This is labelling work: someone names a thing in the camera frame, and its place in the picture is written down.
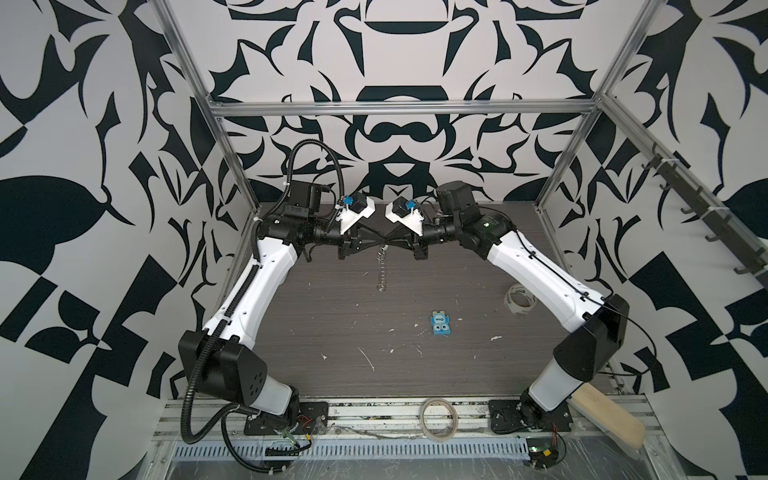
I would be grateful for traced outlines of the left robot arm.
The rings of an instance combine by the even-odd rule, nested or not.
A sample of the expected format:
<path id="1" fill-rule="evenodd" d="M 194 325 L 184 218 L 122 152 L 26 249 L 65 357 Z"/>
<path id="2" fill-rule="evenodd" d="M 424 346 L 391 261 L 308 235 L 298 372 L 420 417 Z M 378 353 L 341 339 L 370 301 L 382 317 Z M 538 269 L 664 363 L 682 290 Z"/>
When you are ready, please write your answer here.
<path id="1" fill-rule="evenodd" d="M 178 349 L 189 381 L 186 406 L 202 393 L 267 415 L 293 416 L 295 390 L 272 378 L 254 350 L 260 325 L 307 245 L 356 252 L 357 224 L 375 211 L 374 200 L 356 192 L 342 197 L 330 216 L 321 216 L 325 190 L 293 182 L 288 198 L 256 221 L 251 257 L 222 306 L 201 330 L 183 334 Z"/>

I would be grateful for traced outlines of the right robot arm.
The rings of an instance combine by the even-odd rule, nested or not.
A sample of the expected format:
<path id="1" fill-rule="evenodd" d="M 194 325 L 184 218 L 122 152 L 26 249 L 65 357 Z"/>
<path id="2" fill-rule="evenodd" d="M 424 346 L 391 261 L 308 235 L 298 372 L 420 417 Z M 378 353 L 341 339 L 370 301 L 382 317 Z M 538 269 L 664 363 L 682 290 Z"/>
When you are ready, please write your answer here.
<path id="1" fill-rule="evenodd" d="M 414 200 L 396 198 L 386 218 L 396 224 L 392 240 L 422 254 L 430 245 L 450 241 L 477 254 L 517 280 L 567 331 L 553 358 L 530 385 L 526 396 L 542 412 L 563 404 L 590 382 L 625 340 L 629 305 L 619 295 L 604 296 L 576 280 L 538 250 L 502 212 L 480 206 L 461 181 L 439 186 L 436 221 L 430 222 Z"/>

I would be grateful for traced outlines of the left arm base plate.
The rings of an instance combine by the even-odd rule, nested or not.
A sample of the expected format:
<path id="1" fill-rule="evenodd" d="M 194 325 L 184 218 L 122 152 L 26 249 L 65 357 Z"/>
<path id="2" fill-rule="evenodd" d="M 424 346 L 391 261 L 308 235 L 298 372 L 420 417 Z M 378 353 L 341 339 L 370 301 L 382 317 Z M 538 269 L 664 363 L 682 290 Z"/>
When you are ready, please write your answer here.
<path id="1" fill-rule="evenodd" d="M 246 419 L 246 436 L 266 436 L 288 430 L 290 433 L 312 433 L 316 427 L 326 427 L 329 403 L 299 401 L 291 403 L 282 415 L 258 413 Z"/>

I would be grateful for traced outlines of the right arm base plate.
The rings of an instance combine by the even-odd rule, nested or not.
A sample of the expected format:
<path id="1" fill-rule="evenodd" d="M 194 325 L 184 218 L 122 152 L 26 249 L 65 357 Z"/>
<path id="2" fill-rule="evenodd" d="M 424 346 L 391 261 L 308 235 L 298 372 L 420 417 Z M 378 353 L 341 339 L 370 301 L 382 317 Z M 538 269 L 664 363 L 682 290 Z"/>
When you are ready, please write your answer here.
<path id="1" fill-rule="evenodd" d="M 490 429 L 498 435 L 522 432 L 570 432 L 573 416 L 563 403 L 552 411 L 544 411 L 533 400 L 501 400 L 488 402 Z"/>

